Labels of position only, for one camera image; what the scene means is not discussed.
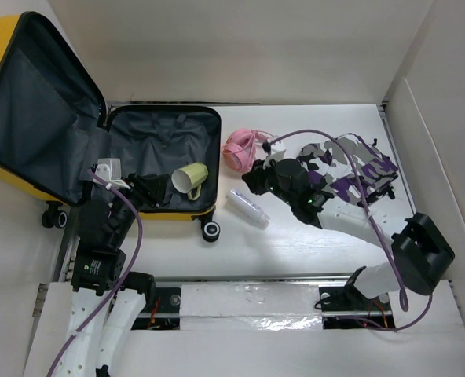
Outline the pink headphones with cable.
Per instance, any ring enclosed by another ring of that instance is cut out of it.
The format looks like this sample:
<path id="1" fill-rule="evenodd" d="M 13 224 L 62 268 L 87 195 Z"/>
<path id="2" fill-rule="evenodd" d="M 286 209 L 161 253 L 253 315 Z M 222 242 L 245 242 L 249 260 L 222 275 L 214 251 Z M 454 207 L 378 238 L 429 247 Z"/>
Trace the pink headphones with cable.
<path id="1" fill-rule="evenodd" d="M 263 130 L 242 128 L 234 131 L 221 146 L 225 164 L 234 171 L 247 173 L 253 167 L 257 145 L 272 136 Z"/>

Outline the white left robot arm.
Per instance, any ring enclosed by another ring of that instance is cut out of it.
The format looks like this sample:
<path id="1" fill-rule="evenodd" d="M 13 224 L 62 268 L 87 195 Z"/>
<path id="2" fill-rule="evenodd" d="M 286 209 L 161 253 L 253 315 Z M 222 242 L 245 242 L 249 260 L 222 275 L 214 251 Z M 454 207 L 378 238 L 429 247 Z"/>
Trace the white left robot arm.
<path id="1" fill-rule="evenodd" d="M 143 235 L 139 211 L 163 203 L 169 176 L 130 174 L 112 180 L 99 171 L 91 175 L 114 198 L 89 200 L 79 212 L 67 340 L 49 376 L 113 376 L 137 315 L 156 304 L 153 276 L 134 272 L 134 260 L 121 246 L 132 224 Z"/>

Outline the purple camouflage backpack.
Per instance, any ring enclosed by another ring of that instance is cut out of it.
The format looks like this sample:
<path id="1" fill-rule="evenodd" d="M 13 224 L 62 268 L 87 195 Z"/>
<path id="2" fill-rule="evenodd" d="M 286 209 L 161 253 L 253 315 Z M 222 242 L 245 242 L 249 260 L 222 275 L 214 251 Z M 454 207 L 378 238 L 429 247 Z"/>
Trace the purple camouflage backpack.
<path id="1" fill-rule="evenodd" d="M 398 178 L 397 165 L 359 135 L 307 144 L 297 160 L 308 170 L 312 186 L 346 203 L 361 207 L 362 192 L 369 205 L 384 196 L 395 197 L 392 182 Z"/>

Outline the pale yellow mug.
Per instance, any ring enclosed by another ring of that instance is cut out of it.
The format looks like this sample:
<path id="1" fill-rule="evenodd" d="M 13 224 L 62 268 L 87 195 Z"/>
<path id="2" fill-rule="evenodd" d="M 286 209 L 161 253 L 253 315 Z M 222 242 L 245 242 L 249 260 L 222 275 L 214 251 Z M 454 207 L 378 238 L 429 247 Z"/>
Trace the pale yellow mug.
<path id="1" fill-rule="evenodd" d="M 176 169 L 171 175 L 171 181 L 178 192 L 186 194 L 189 200 L 196 201 L 207 177 L 208 169 L 205 164 L 191 163 Z"/>

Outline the yellow hard-shell suitcase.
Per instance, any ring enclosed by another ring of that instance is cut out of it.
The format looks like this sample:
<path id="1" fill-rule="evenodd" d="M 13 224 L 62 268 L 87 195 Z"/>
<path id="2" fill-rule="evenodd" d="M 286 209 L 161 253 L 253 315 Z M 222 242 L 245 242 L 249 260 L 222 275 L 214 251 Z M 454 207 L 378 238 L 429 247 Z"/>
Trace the yellow hard-shell suitcase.
<path id="1" fill-rule="evenodd" d="M 0 179 L 48 203 L 44 227 L 65 224 L 62 205 L 111 199 L 90 176 L 103 159 L 118 159 L 123 178 L 203 163 L 208 175 L 197 199 L 167 185 L 162 203 L 143 206 L 141 216 L 198 220 L 203 237 L 216 240 L 221 131 L 221 116 L 204 106 L 108 107 L 48 18 L 33 11 L 0 17 Z"/>

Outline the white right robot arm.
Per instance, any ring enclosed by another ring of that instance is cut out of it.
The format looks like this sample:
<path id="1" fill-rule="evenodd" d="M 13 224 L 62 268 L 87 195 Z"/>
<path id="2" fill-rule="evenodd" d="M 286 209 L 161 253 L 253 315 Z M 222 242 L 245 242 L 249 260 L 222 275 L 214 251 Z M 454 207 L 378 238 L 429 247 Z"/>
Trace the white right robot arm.
<path id="1" fill-rule="evenodd" d="M 323 181 L 295 159 L 269 166 L 257 160 L 242 179 L 251 193 L 270 193 L 282 200 L 300 222 L 345 233 L 385 251 L 385 262 L 361 266 L 347 280 L 344 299 L 354 309 L 402 289 L 431 295 L 455 259 L 429 216 L 420 212 L 410 218 L 384 215 L 378 221 L 376 214 L 325 191 Z"/>

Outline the white plastic bottle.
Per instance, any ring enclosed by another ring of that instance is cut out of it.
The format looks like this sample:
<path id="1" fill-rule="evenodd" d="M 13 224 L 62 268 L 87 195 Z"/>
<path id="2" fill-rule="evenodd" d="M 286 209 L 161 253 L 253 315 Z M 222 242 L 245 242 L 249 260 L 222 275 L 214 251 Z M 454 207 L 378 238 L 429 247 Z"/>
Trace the white plastic bottle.
<path id="1" fill-rule="evenodd" d="M 261 228 L 265 228 L 270 223 L 269 215 L 245 194 L 238 189 L 230 190 L 227 195 L 227 200 L 243 215 L 251 219 L 255 224 Z"/>

